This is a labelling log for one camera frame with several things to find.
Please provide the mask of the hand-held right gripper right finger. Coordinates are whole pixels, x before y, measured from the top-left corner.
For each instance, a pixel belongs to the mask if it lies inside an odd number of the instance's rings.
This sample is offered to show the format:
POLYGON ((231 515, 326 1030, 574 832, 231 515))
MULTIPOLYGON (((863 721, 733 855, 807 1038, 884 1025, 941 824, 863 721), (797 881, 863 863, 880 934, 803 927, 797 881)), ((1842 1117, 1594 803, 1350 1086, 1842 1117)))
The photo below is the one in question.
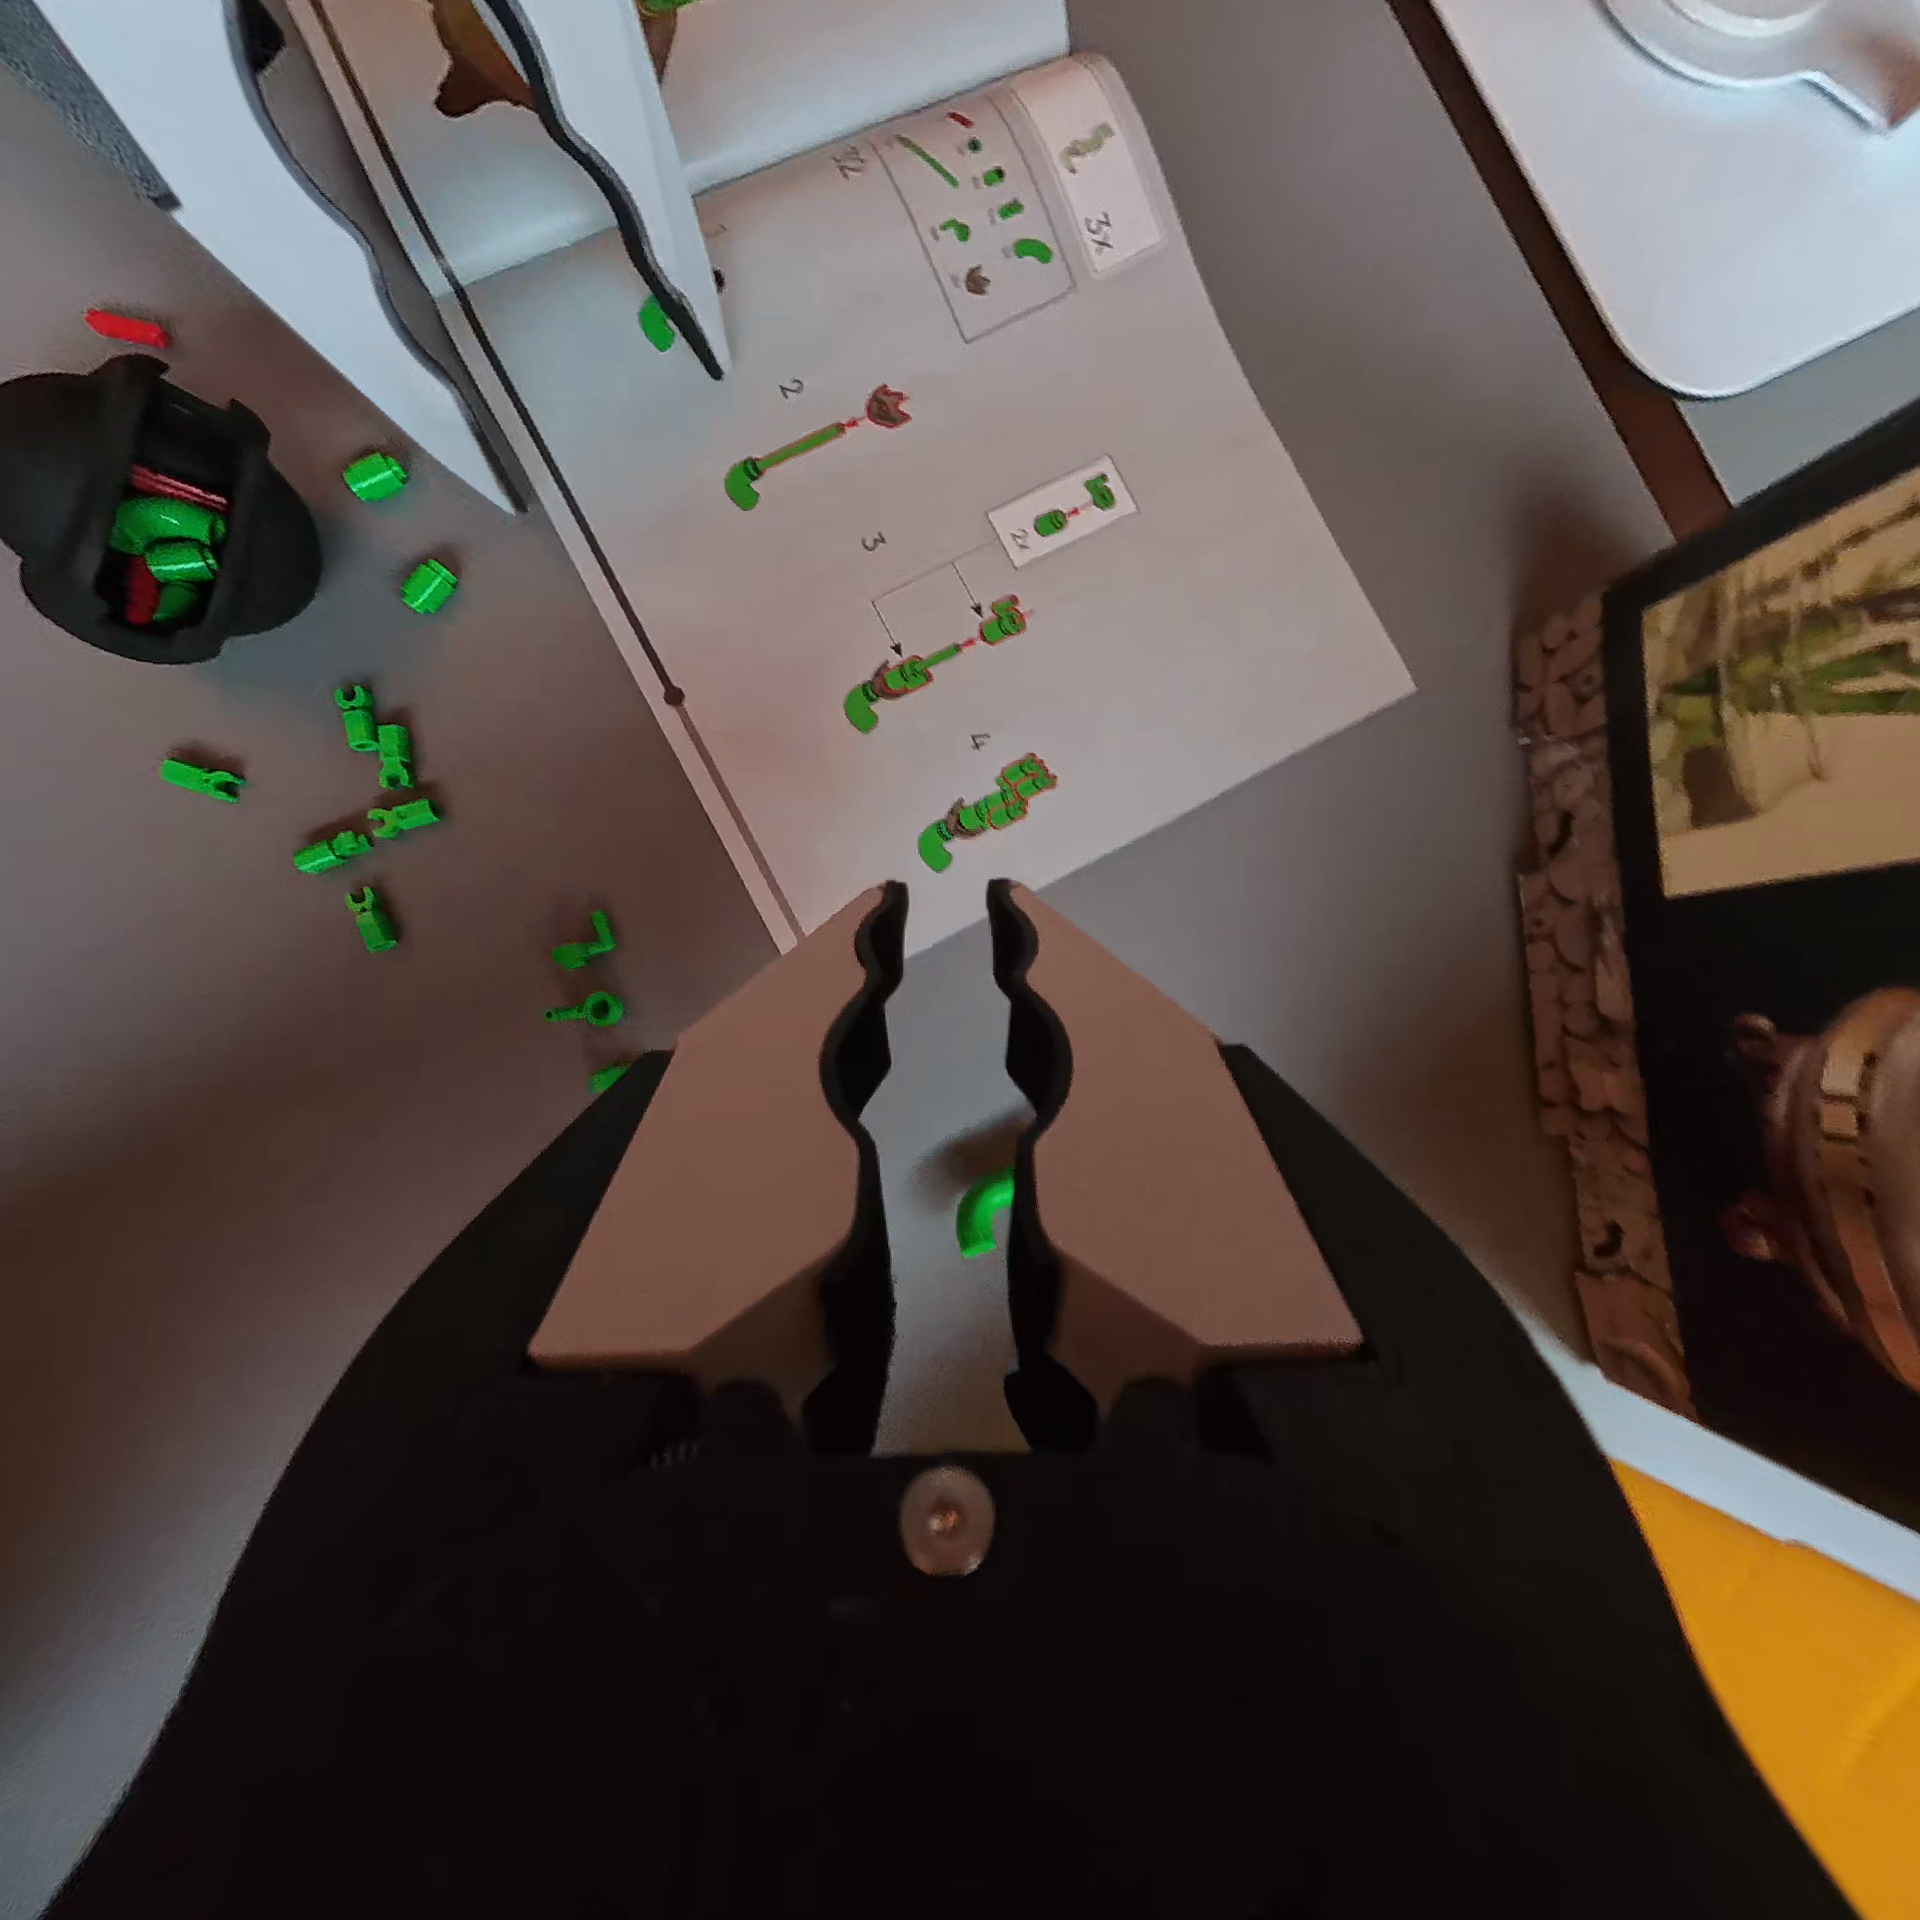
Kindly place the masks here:
POLYGON ((1363 1332, 1213 1031, 1033 888, 987 881, 1005 1075, 1033 1123, 1005 1228, 1027 1448, 1080 1452, 1141 1381, 1347 1362, 1363 1332))

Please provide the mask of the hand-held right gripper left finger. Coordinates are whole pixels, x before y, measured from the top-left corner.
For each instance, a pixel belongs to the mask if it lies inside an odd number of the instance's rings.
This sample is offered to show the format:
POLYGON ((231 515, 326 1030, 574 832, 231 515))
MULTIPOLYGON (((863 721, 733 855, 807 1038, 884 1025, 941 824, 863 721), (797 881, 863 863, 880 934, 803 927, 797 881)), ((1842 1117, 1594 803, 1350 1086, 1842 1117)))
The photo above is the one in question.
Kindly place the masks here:
POLYGON ((761 1384, 818 1452, 874 1452, 896 1285, 863 1111, 901 934, 906 886, 874 886, 679 1037, 537 1369, 761 1384))

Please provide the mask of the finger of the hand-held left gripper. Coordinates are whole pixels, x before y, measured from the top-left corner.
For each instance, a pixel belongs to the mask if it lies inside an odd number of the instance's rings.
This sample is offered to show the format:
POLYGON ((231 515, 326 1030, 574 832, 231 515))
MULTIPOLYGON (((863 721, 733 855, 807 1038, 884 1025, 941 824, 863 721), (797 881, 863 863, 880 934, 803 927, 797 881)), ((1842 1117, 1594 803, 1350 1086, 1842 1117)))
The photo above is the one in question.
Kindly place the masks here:
POLYGON ((36 3, 164 187, 164 212, 473 496, 520 512, 465 391, 408 330, 363 227, 281 144, 237 3, 36 3))
POLYGON ((633 3, 478 3, 539 129, 584 169, 623 251, 698 365, 730 349, 711 263, 633 3))

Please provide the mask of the scattered green lego pieces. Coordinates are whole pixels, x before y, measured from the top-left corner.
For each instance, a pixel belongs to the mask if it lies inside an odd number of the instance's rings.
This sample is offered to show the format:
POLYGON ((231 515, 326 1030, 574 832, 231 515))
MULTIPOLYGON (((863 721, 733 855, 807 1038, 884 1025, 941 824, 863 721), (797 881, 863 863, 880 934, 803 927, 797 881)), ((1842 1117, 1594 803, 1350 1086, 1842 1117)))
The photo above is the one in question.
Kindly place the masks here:
MULTIPOLYGON (((397 454, 384 449, 370 449, 364 454, 350 458, 341 471, 341 482, 359 503, 377 506, 408 486, 408 471, 400 466, 397 454)), ((430 614, 445 614, 455 588, 458 588, 458 572, 445 568, 437 557, 430 557, 400 581, 397 596, 404 609, 430 618, 430 614)), ((419 787, 419 778, 415 778, 408 723, 381 721, 371 689, 359 680, 334 689, 334 706, 336 706, 348 748, 359 756, 371 754, 381 795, 397 795, 397 799, 370 805, 364 827, 334 827, 321 840, 301 847, 293 854, 293 872, 307 878, 336 873, 350 859, 371 855, 377 847, 391 847, 412 832, 439 824, 433 799, 419 787)), ((240 803, 247 787, 247 778, 240 778, 237 769, 196 767, 196 762, 181 762, 179 756, 161 759, 156 778, 179 792, 201 792, 204 799, 213 799, 213 803, 240 803)), ((397 949, 394 919, 371 886, 348 891, 342 907, 364 952, 397 949)), ((590 907, 588 939, 560 944, 553 949, 553 964, 563 971, 588 971, 590 964, 612 958, 615 945, 621 944, 612 932, 612 919, 600 907, 590 907)), ((612 1030, 623 1017, 628 1017, 628 1006, 610 990, 596 990, 575 1002, 539 1014, 544 1025, 590 1025, 590 1030, 612 1030)), ((628 1079, 628 1072, 631 1072, 631 1061, 596 1067, 588 1075, 588 1093, 596 1100, 604 1097, 621 1079, 628 1079)))

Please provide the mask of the mixed green red lego pile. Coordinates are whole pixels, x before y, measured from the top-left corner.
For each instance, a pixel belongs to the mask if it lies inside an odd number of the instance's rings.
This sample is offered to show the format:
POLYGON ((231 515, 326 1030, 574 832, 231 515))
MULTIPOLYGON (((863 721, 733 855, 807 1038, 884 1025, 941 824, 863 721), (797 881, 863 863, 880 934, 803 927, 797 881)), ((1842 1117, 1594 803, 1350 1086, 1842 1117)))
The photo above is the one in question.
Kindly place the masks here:
POLYGON ((101 568, 106 609, 132 632, 201 624, 223 578, 230 500, 132 464, 106 520, 101 568))

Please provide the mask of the lego instruction booklet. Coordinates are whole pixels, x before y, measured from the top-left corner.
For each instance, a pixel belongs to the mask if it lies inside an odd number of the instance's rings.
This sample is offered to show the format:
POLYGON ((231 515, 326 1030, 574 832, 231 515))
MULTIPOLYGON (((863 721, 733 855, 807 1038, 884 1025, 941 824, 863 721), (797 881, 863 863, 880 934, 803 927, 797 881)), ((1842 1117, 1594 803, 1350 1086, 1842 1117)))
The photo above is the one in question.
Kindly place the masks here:
POLYGON ((1065 3, 633 3, 711 379, 478 3, 291 3, 781 949, 911 945, 1411 691, 1065 3))

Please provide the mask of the black lego box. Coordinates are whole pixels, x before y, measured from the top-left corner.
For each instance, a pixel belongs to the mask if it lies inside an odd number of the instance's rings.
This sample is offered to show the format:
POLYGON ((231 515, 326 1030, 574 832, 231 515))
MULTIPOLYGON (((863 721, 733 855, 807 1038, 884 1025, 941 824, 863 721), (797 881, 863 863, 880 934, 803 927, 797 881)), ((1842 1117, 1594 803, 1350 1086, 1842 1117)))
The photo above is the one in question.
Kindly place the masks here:
POLYGON ((1915 1529, 1915 404, 1518 635, 1511 691, 1594 1362, 1915 1529))

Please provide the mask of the black cup of pieces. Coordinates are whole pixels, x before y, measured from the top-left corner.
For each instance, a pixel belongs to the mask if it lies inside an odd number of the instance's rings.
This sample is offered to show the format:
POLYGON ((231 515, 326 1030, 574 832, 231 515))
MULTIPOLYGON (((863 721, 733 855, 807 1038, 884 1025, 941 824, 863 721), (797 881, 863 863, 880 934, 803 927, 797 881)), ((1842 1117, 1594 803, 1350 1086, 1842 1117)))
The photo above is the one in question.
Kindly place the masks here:
POLYGON ((132 662, 206 662, 231 639, 301 618, 321 586, 316 515, 272 466, 272 433, 242 404, 175 386, 153 356, 4 385, 4 544, 26 599, 64 635, 132 662), (123 626, 101 593, 106 520, 132 464, 230 500, 223 578, 179 632, 123 626))

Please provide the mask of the yellow seat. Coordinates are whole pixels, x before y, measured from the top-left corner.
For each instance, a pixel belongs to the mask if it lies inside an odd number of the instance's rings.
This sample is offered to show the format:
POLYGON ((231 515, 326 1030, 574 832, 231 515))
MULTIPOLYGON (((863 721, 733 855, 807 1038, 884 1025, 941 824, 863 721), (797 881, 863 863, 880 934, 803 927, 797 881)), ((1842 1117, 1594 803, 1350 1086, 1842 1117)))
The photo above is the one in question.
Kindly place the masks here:
POLYGON ((1915 1916, 1915 1603, 1624 1462, 1694 1663, 1859 1916, 1915 1916))

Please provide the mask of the white plastic holder plate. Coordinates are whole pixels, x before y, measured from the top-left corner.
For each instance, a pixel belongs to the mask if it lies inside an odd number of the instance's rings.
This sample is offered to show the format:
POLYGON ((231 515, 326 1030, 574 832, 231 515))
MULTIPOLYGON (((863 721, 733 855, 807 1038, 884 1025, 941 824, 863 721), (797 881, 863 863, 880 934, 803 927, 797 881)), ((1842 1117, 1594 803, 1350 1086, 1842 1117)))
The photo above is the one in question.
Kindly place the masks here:
POLYGON ((1915 312, 1915 3, 1431 3, 1616 344, 1738 398, 1915 312))

